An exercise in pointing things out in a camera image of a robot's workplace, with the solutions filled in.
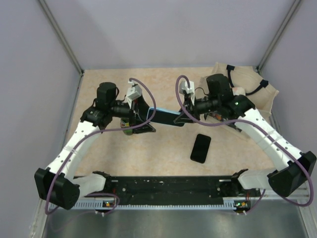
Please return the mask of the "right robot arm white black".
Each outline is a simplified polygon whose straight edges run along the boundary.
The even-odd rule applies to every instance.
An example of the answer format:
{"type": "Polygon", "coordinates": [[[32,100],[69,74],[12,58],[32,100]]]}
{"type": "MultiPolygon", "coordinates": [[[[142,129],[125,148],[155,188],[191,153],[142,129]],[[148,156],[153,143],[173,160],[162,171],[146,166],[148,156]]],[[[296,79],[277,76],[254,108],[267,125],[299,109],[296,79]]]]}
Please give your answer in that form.
{"type": "Polygon", "coordinates": [[[310,199],[313,199],[311,174],[316,156],[311,151],[302,152],[281,136],[245,95],[234,95],[226,76],[214,74],[207,77],[206,82],[208,94],[196,98],[194,83],[185,75],[177,78],[175,94],[182,112],[193,122],[204,126],[211,126],[211,123],[201,122],[201,115],[219,114],[224,121],[217,125],[233,124],[246,133],[274,165],[272,169],[245,169],[236,173],[236,180],[231,184],[232,192],[243,196],[249,189],[270,189],[286,198],[308,182],[310,199]]]}

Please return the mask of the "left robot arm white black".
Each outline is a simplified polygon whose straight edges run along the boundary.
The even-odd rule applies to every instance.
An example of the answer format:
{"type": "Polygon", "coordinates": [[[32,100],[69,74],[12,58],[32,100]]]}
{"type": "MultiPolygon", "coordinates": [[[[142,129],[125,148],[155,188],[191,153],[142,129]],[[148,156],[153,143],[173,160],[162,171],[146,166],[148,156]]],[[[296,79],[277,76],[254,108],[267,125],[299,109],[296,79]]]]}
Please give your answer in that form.
{"type": "Polygon", "coordinates": [[[118,100],[119,88],[115,83],[101,83],[92,105],[83,112],[75,132],[61,152],[46,168],[35,172],[36,187],[39,197],[46,202],[47,215],[51,213],[50,204],[69,210],[80,197],[94,192],[103,197],[111,194],[112,184],[103,172],[93,172],[80,178],[74,176],[94,141],[102,133],[110,131],[107,126],[113,118],[129,120],[128,125],[118,128],[118,131],[154,131],[150,125],[151,118],[141,115],[141,108],[147,106],[142,91],[149,89],[138,79],[130,78],[128,82],[131,86],[124,100],[118,100]]]}

